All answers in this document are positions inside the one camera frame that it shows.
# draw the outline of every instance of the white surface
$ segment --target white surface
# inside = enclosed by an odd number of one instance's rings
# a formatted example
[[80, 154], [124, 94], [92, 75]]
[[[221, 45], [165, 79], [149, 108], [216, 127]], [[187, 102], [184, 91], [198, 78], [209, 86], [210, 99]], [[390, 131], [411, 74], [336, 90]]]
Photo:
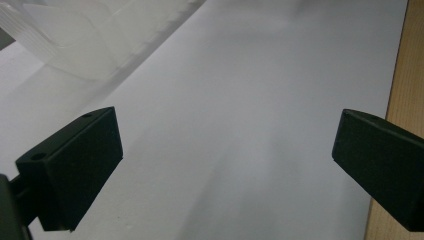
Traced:
[[121, 82], [77, 79], [12, 45], [1, 172], [104, 106], [125, 149], [77, 230], [36, 221], [35, 239], [361, 239], [369, 196], [332, 144], [343, 108], [384, 116], [405, 5], [209, 0]]

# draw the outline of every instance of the screw hole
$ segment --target screw hole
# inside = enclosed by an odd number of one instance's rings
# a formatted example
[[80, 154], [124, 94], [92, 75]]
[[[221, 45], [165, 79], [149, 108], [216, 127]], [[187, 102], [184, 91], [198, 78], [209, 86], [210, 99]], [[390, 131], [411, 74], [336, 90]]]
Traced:
[[37, 153], [31, 157], [31, 160], [37, 161], [43, 159], [46, 155], [45, 153]]

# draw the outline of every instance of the wooden table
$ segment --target wooden table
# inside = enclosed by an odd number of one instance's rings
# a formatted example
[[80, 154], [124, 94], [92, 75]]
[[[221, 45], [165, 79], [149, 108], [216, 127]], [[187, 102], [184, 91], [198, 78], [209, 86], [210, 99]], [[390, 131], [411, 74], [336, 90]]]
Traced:
[[[424, 0], [409, 0], [386, 119], [424, 138]], [[424, 239], [410, 233], [375, 200], [371, 201], [366, 240]]]

